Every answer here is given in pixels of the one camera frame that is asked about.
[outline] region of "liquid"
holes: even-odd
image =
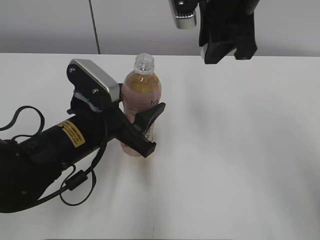
[[[161,97],[161,83],[155,73],[150,75],[129,73],[122,85],[123,110],[131,123],[135,121],[136,113],[143,112],[159,103]],[[154,124],[146,132],[145,137],[153,140]],[[132,148],[121,143],[125,153],[133,157],[141,156]]]

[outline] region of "black cable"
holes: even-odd
[[[76,166],[73,165],[72,167],[74,167],[72,173],[70,173],[70,174],[65,178],[65,180],[61,183],[61,188],[62,188],[63,185],[66,183],[66,181],[71,177],[71,175],[76,171]],[[68,206],[71,206],[71,207],[74,207],[74,206],[79,206],[79,205],[83,204],[86,200],[88,200],[88,198],[90,197],[90,195],[91,195],[92,192],[94,191],[94,188],[95,188],[96,183],[97,183],[97,177],[96,177],[95,172],[92,170],[91,173],[92,173],[92,185],[91,185],[91,189],[90,189],[88,195],[87,195],[82,201],[80,201],[80,202],[78,202],[78,203],[69,203],[69,202],[67,202],[67,201],[63,198],[62,194],[59,194],[60,199],[61,199],[61,201],[62,201],[64,204],[66,204],[66,205],[68,205]]]
[[[16,138],[18,137],[34,137],[38,134],[40,134],[42,132],[42,130],[44,129],[44,126],[45,126],[45,117],[43,116],[43,114],[38,110],[36,109],[35,107],[33,106],[22,106],[20,108],[18,108],[18,110],[15,112],[14,116],[13,116],[13,119],[11,120],[11,122],[4,126],[4,127],[1,127],[0,128],[0,131],[4,131],[4,130],[7,130],[7,129],[10,129],[17,121],[17,118],[19,116],[19,113],[24,110],[24,109],[33,109],[35,110],[39,116],[40,116],[40,127],[39,127],[39,130],[34,134],[34,135],[17,135],[15,137],[12,138],[12,140],[15,140]],[[46,196],[46,197],[43,197],[41,198],[40,200],[37,200],[35,203],[33,204],[30,204],[28,206],[25,206],[25,207],[21,207],[21,208],[16,208],[16,209],[13,209],[13,210],[8,210],[8,211],[3,211],[3,213],[16,213],[16,212],[20,212],[20,211],[24,211],[24,210],[27,210],[27,209],[30,209],[30,208],[33,208],[33,207],[36,207],[36,206],[39,206],[40,204],[44,204],[45,202],[48,202],[49,200],[57,197],[57,196],[60,196],[60,199],[62,200],[62,202],[68,206],[78,206],[82,203],[84,203],[91,195],[91,193],[93,192],[95,186],[96,186],[96,183],[97,183],[97,177],[96,177],[96,174],[94,172],[94,168],[97,166],[97,164],[100,162],[101,158],[103,157],[104,155],[104,152],[107,148],[107,143],[108,143],[108,122],[107,122],[107,119],[104,117],[103,118],[103,123],[104,123],[104,140],[96,154],[96,156],[93,158],[92,162],[91,162],[91,165],[88,167],[88,169],[85,171],[85,174],[88,175],[89,173],[92,174],[92,186],[91,186],[91,190],[89,192],[89,194],[85,197],[84,200],[82,200],[81,202],[79,203],[76,203],[76,204],[71,204],[71,203],[68,203],[66,202],[63,197],[62,197],[62,193],[64,193],[66,190],[68,190],[68,187],[67,186],[63,186],[63,184],[65,184],[65,182],[75,173],[76,171],[76,166],[72,165],[73,167],[73,170],[72,172],[66,177],[66,179],[62,182],[61,186],[60,186],[60,189],[51,193],[50,195]]]
[[[69,202],[67,202],[63,198],[62,193],[60,193],[59,197],[60,197],[61,201],[64,204],[68,205],[68,206],[75,207],[75,206],[79,206],[79,205],[83,204],[86,200],[88,200],[88,198],[91,196],[92,192],[95,189],[95,186],[97,184],[97,176],[95,174],[94,168],[97,166],[97,164],[100,162],[101,158],[103,157],[104,152],[105,152],[105,150],[107,148],[107,144],[108,144],[108,123],[107,123],[107,120],[105,118],[103,119],[103,123],[104,123],[104,140],[103,140],[103,142],[102,142],[97,154],[93,158],[90,167],[88,167],[88,169],[84,172],[86,175],[88,175],[89,173],[91,173],[91,175],[92,175],[91,189],[90,189],[88,195],[82,201],[80,201],[78,203],[69,203]],[[62,189],[62,187],[66,183],[66,181],[68,179],[70,179],[70,177],[75,173],[76,166],[72,165],[72,167],[73,167],[73,171],[63,180],[63,182],[61,183],[60,189]]]
[[[45,117],[43,116],[43,114],[42,114],[38,109],[36,109],[35,107],[26,105],[26,106],[19,107],[19,108],[15,111],[11,122],[9,122],[9,124],[6,125],[6,126],[4,126],[4,127],[0,127],[0,131],[5,131],[5,130],[8,130],[8,129],[12,128],[12,127],[15,125],[15,123],[16,123],[16,121],[17,121],[17,119],[18,119],[19,114],[20,114],[23,110],[25,110],[25,109],[33,109],[33,110],[35,110],[35,111],[39,114],[39,117],[40,117],[40,127],[39,127],[38,131],[37,131],[34,135],[24,135],[24,134],[22,134],[22,135],[17,135],[17,136],[14,136],[14,137],[11,139],[12,141],[15,141],[15,140],[16,140],[17,138],[19,138],[19,137],[34,137],[34,136],[40,134],[40,133],[42,132],[42,130],[44,129],[44,127],[45,127]]]

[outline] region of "white table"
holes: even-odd
[[[68,118],[72,58],[91,59],[122,82],[135,56],[0,54],[0,126],[22,105],[39,108],[46,128]],[[155,64],[167,106],[154,154],[131,158],[111,141],[87,202],[56,198],[0,214],[0,239],[320,239],[320,58],[204,65],[197,56],[155,56]],[[38,126],[26,110],[0,137]],[[82,200],[90,185],[65,198]]]

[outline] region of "white wall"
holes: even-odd
[[[92,0],[92,6],[103,54],[199,54],[199,25],[176,29],[168,0]],[[320,56],[319,9],[316,0],[261,0],[256,54]],[[1,1],[0,52],[96,54],[88,0]]]
[[[0,0],[0,53],[96,54],[88,0]]]

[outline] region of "plastic bottle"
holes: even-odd
[[[122,85],[123,110],[131,123],[135,115],[159,103],[161,97],[161,83],[154,73],[155,60],[147,53],[141,53],[135,58],[134,70],[128,74]],[[149,128],[145,137],[153,140],[154,123]],[[141,156],[138,152],[121,143],[123,151],[132,156]]]

